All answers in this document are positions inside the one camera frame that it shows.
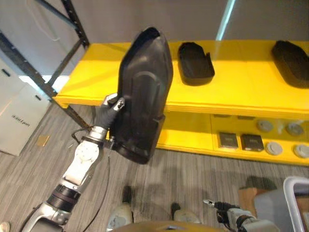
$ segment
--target white wall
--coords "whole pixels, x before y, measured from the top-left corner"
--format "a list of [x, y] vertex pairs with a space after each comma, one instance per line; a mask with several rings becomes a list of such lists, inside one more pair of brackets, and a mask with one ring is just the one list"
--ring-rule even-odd
[[309, 1], [236, 0], [224, 39], [309, 40]]
[[[60, 0], [48, 0], [65, 12]], [[0, 0], [0, 29], [41, 74], [52, 74], [77, 41], [75, 31], [28, 0]], [[214, 40], [227, 0], [72, 0], [91, 43], [129, 42], [147, 26], [168, 40]], [[224, 39], [308, 40], [308, 0], [237, 0]], [[64, 74], [83, 55], [78, 51]]]

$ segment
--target gray carpet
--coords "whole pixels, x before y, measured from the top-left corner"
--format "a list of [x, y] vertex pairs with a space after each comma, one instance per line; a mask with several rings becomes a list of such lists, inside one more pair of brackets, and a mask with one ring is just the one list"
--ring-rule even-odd
[[[91, 110], [75, 106], [88, 122]], [[23, 153], [14, 157], [0, 153], [0, 221], [10, 221], [18, 231], [33, 207], [46, 200], [73, 159], [77, 144], [70, 134], [78, 125], [57, 106], [52, 106]], [[50, 135], [45, 147], [36, 146], [39, 135]], [[107, 156], [76, 205], [66, 226], [81, 232], [94, 215], [106, 187]], [[244, 187], [275, 189], [290, 175], [309, 176], [308, 167], [262, 163], [194, 155], [157, 149], [147, 165], [132, 163], [111, 153], [111, 180], [106, 200], [89, 232], [104, 231], [110, 212], [121, 202], [122, 188], [134, 189], [135, 221], [169, 220], [170, 204], [178, 202], [199, 215], [202, 222], [219, 227], [215, 210], [203, 199], [238, 204]]]

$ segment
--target yellow shelf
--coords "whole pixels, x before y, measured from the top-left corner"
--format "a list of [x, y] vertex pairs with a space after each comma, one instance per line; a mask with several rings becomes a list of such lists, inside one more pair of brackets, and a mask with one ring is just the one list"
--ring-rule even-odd
[[[177, 61], [182, 42], [170, 42], [174, 77], [166, 110], [309, 119], [309, 89], [284, 81], [272, 61], [275, 41], [196, 41], [211, 53], [215, 76], [206, 85], [182, 83]], [[308, 42], [293, 42], [309, 53]], [[130, 43], [91, 44], [70, 80], [55, 100], [68, 104], [100, 105], [105, 95], [117, 91], [118, 70]]]
[[[164, 123], [158, 148], [192, 152], [213, 156], [221, 156], [234, 159], [257, 160], [265, 162], [286, 163], [309, 166], [309, 159], [298, 157], [293, 148], [295, 145], [309, 146], [309, 122], [301, 122], [305, 130], [300, 136], [291, 136], [285, 129], [292, 120], [264, 118], [270, 121], [274, 129], [269, 132], [261, 132], [256, 123], [260, 118], [251, 120], [238, 119], [237, 116], [215, 117], [209, 114], [166, 112], [167, 119]], [[219, 132], [235, 133], [238, 140], [238, 149], [220, 148]], [[242, 134], [257, 134], [262, 137], [263, 144], [277, 142], [283, 148], [283, 153], [278, 156], [261, 152], [242, 150], [240, 136]]]

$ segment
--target black metal shelf frame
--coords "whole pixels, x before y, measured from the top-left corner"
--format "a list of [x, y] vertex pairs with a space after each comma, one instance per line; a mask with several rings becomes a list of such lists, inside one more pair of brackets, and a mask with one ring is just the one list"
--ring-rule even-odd
[[[59, 104], [54, 101], [53, 97], [57, 95], [57, 92], [52, 88], [55, 80], [60, 76], [60, 74], [65, 69], [66, 65], [70, 59], [74, 56], [80, 45], [83, 45], [86, 50], [89, 47], [89, 40], [85, 34], [85, 31], [82, 27], [82, 24], [76, 14], [76, 11], [73, 7], [71, 0], [61, 0], [67, 14], [69, 17], [66, 17], [54, 6], [46, 2], [45, 0], [36, 0], [37, 3], [42, 5], [44, 8], [52, 12], [58, 18], [63, 20], [65, 23], [73, 27], [76, 31], [76, 34], [79, 37], [79, 40], [69, 51], [69, 53], [62, 60], [60, 65], [57, 67], [55, 72], [52, 75], [52, 78], [45, 83], [42, 75], [25, 59], [25, 57], [18, 51], [18, 49], [6, 38], [6, 36], [0, 30], [0, 49], [4, 54], [26, 75], [28, 75], [37, 85], [41, 88], [44, 93], [51, 98], [51, 101], [59, 106]], [[61, 108], [68, 116], [70, 116], [78, 125], [82, 128], [87, 128], [89, 125], [73, 110], [70, 106], [64, 109]]]

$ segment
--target black cable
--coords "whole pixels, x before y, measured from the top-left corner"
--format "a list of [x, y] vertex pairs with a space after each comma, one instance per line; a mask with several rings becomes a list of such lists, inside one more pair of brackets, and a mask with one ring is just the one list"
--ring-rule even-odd
[[92, 128], [93, 126], [91, 126], [91, 127], [85, 127], [85, 128], [80, 128], [80, 129], [77, 129], [77, 130], [74, 130], [73, 131], [73, 133], [71, 134], [71, 137], [78, 143], [78, 144], [80, 144], [81, 143], [81, 141], [79, 141], [78, 139], [77, 139], [77, 137], [76, 137], [76, 133], [77, 132], [79, 132], [79, 131], [85, 131], [85, 130], [87, 130], [87, 129], [89, 129], [89, 128]]
[[101, 207], [103, 206], [103, 203], [104, 203], [104, 200], [105, 200], [105, 197], [106, 197], [106, 193], [107, 193], [107, 189], [108, 189], [108, 184], [110, 182], [110, 177], [111, 177], [111, 162], [110, 162], [110, 156], [108, 156], [108, 161], [107, 161], [107, 172], [108, 172], [108, 178], [107, 178], [107, 183], [106, 183], [106, 188], [105, 188], [105, 192], [104, 192], [104, 195], [103, 195], [103, 199], [100, 203], [100, 206], [96, 212], [96, 214], [94, 215], [94, 217], [92, 218], [92, 220], [89, 222], [89, 224], [86, 226], [86, 228], [83, 230], [83, 232], [85, 232], [89, 227], [90, 225], [92, 224], [92, 222], [96, 219], [96, 217], [98, 216], [98, 213], [100, 212], [100, 209]]
[[229, 225], [227, 225], [226, 223], [223, 224], [229, 231], [231, 232], [236, 232], [236, 230], [232, 229]]

